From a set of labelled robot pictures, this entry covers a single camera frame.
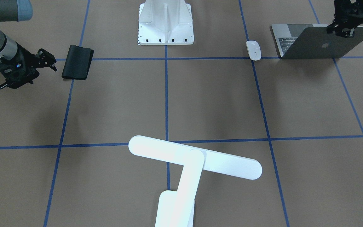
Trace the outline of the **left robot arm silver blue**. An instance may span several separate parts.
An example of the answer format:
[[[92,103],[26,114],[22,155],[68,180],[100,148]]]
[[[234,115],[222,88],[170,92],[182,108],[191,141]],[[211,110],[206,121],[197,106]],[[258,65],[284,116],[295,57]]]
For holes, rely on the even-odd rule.
[[[363,0],[335,0],[334,9],[334,20],[327,26],[327,33],[353,37],[355,29],[363,24]]]

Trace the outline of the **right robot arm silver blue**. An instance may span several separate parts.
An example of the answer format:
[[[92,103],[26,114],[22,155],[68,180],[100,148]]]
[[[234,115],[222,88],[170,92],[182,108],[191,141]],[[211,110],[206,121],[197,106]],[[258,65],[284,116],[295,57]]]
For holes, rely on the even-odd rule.
[[[29,0],[0,0],[0,22],[28,21],[32,16],[33,7]],[[38,68],[49,67],[57,71],[55,64],[55,57],[48,51],[39,49],[32,54],[0,30],[0,73],[5,79],[0,90],[32,84],[39,76]]]

